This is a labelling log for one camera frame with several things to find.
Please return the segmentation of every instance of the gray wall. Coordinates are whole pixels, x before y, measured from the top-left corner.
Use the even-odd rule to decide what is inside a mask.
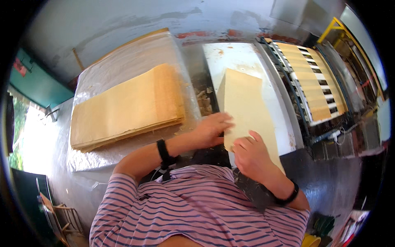
[[[86,67],[114,48],[164,27],[184,45],[251,41],[262,32],[304,40],[310,31],[320,35],[344,6],[342,0],[50,0],[32,23],[24,45],[68,82],[81,72],[73,47]]]

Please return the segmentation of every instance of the hand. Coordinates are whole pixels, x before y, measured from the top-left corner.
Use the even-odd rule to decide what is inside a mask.
[[[232,127],[234,124],[226,121],[232,117],[227,113],[215,113],[206,117],[189,133],[190,142],[194,144],[195,149],[202,149],[217,146],[224,143],[223,137],[218,137],[223,131]]]
[[[248,132],[252,137],[238,138],[233,143],[235,164],[240,172],[263,184],[284,176],[280,169],[272,163],[262,137],[255,131]]]

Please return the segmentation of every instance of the striped shirt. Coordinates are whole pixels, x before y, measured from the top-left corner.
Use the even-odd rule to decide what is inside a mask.
[[[113,174],[90,229],[91,246],[157,246],[182,234],[202,246],[301,246],[310,215],[264,213],[234,184],[229,168],[192,165],[137,186]]]

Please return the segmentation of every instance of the black bracelet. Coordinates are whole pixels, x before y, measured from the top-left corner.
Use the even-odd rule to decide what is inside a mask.
[[[297,197],[297,194],[299,192],[299,186],[294,181],[292,181],[292,182],[293,182],[293,185],[294,185],[294,189],[293,189],[292,194],[285,200],[278,199],[277,197],[274,197],[276,204],[278,204],[280,206],[286,206],[289,203],[291,203],[293,200],[295,200],[295,198]]]
[[[170,165],[175,164],[178,160],[178,157],[172,157],[169,155],[169,152],[166,148],[166,143],[163,139],[160,139],[156,142],[156,146],[158,147],[160,158],[162,159],[161,169],[166,170],[169,168]]]

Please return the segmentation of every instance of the debris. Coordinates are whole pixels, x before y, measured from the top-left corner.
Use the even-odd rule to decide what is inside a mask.
[[[197,103],[199,105],[200,113],[203,117],[213,113],[211,100],[209,97],[207,97],[206,90],[198,91],[197,89],[195,89]]]

